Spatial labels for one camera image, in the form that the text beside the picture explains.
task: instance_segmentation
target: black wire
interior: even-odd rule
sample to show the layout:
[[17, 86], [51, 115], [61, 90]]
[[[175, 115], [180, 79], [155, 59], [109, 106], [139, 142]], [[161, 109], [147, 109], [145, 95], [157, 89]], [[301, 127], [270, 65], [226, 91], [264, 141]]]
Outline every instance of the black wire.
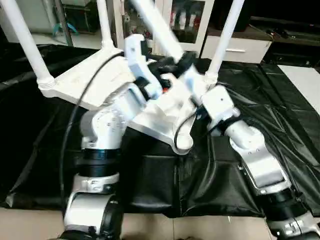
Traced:
[[208, 136], [209, 134], [211, 134], [217, 127], [219, 126], [219, 123], [217, 125], [215, 125], [214, 127], [212, 127], [209, 131], [207, 131], [205, 134], [203, 134], [200, 139], [203, 139], [204, 137]]
[[174, 147], [175, 147], [175, 149], [176, 149], [179, 153], [181, 153], [181, 154], [188, 152], [190, 149], [185, 150], [185, 151], [179, 151], [179, 150], [178, 150], [177, 139], [178, 139], [178, 135], [179, 135], [180, 129], [182, 128], [183, 125], [186, 124], [186, 122], [188, 122], [190, 119], [192, 119], [192, 118], [193, 118], [194, 116], [196, 116], [196, 115], [197, 115], [197, 111], [195, 111], [194, 113], [192, 113], [191, 115], [189, 115], [185, 120], [183, 120], [182, 123], [180, 123], [180, 125], [178, 126], [178, 128], [177, 128], [176, 131], [175, 131], [174, 138], [173, 138]]
[[124, 56], [124, 52], [119, 52], [113, 56], [111, 56], [110, 58], [108, 58], [106, 61], [104, 61], [102, 63], [102, 65], [97, 69], [97, 71], [94, 73], [94, 75], [92, 76], [92, 78], [90, 79], [90, 81], [87, 83], [87, 85], [85, 86], [80, 98], [78, 99], [76, 105], [74, 106], [72, 113], [70, 115], [70, 119], [69, 122], [67, 124], [66, 130], [64, 132], [64, 136], [63, 136], [63, 140], [62, 140], [62, 145], [61, 145], [61, 150], [60, 150], [60, 158], [59, 158], [59, 184], [60, 184], [60, 198], [61, 198], [61, 211], [62, 211], [62, 215], [63, 217], [65, 217], [66, 214], [66, 200], [65, 200], [65, 183], [64, 183], [64, 158], [65, 158], [65, 151], [66, 151], [66, 147], [67, 147], [67, 141], [68, 141], [68, 137], [69, 137], [69, 133], [71, 131], [73, 122], [75, 120], [76, 117], [76, 113], [79, 109], [80, 103], [82, 102], [82, 99], [84, 98], [85, 94], [87, 93], [88, 89], [90, 88], [91, 84], [93, 83], [95, 77], [97, 76], [97, 74], [100, 72], [100, 70], [108, 63], [110, 62], [112, 59], [116, 58], [116, 57], [123, 57]]

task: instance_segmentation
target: black tarp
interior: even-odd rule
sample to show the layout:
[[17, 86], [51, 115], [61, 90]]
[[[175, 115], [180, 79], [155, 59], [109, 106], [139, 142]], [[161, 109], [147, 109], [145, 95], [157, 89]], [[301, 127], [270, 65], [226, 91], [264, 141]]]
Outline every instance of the black tarp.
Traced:
[[[42, 45], [40, 52], [57, 76], [95, 52]], [[204, 73], [210, 61], [201, 59]], [[18, 44], [0, 49], [0, 202], [3, 207], [59, 209], [59, 150], [73, 104], [45, 98]], [[230, 93], [248, 123], [267, 129], [286, 158], [296, 184], [320, 217], [320, 117], [276, 65], [224, 62], [219, 83]], [[70, 192], [81, 158], [80, 109], [65, 156]], [[126, 212], [168, 217], [229, 215], [263, 217], [238, 169], [240, 157], [227, 137], [201, 138], [204, 122], [192, 129], [195, 147], [178, 156], [170, 147], [128, 128], [122, 143], [119, 193]]]

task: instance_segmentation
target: white cabinet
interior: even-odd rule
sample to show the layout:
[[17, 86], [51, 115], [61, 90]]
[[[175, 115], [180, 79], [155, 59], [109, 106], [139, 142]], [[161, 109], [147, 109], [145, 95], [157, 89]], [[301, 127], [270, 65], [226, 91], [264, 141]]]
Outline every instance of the white cabinet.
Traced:
[[[154, 0], [185, 51], [198, 54], [204, 42], [214, 0]], [[165, 55], [161, 46], [153, 38], [140, 15], [129, 0], [113, 0], [115, 35], [117, 47], [124, 49], [124, 39], [130, 34], [143, 34], [150, 52]]]
[[[212, 59], [218, 46], [219, 36], [208, 36], [204, 43], [202, 59]], [[271, 41], [245, 38], [231, 38], [224, 61], [259, 64], [268, 51]]]

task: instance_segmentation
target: cabinet drawer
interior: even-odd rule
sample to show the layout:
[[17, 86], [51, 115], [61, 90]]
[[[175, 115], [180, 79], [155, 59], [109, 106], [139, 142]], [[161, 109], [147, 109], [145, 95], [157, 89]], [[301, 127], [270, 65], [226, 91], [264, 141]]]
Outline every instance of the cabinet drawer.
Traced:
[[[202, 59], [212, 59], [219, 40], [219, 36], [208, 36], [206, 38]], [[223, 60], [258, 64], [264, 58], [271, 43], [271, 41], [265, 40], [231, 38]]]

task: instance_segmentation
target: beige floor tile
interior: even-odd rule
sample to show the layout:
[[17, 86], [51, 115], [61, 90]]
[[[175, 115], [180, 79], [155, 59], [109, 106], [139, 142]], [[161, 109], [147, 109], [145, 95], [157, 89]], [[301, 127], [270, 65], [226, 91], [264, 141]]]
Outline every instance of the beige floor tile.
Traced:
[[[0, 208], [1, 240], [47, 240], [64, 230], [59, 211]], [[162, 214], [125, 214], [125, 240], [173, 240], [173, 220]]]
[[264, 218], [231, 217], [232, 239], [270, 240], [270, 232]]
[[270, 240], [262, 218], [201, 216], [176, 218], [173, 221], [174, 238], [201, 240]]
[[47, 240], [63, 232], [59, 211], [0, 208], [1, 240]]
[[173, 240], [173, 220], [162, 214], [125, 214], [121, 236], [125, 240]]

